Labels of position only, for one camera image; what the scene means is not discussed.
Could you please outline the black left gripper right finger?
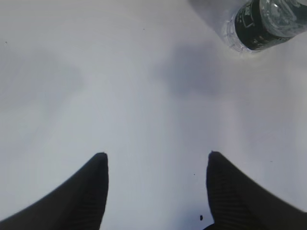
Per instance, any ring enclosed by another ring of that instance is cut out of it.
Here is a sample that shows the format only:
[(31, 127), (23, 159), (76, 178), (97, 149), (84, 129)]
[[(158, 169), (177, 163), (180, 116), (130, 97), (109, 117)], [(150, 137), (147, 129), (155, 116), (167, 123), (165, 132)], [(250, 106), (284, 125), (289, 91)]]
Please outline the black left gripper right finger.
[(221, 153), (208, 156), (206, 188), (213, 224), (208, 230), (305, 230), (306, 212), (276, 197)]

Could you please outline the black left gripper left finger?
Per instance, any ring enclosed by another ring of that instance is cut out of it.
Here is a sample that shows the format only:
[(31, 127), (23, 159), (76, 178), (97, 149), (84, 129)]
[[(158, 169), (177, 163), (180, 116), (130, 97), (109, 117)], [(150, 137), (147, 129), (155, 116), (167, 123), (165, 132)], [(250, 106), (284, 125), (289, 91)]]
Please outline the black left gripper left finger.
[(108, 157), (95, 154), (72, 177), (2, 220), (2, 230), (98, 230), (108, 195)]

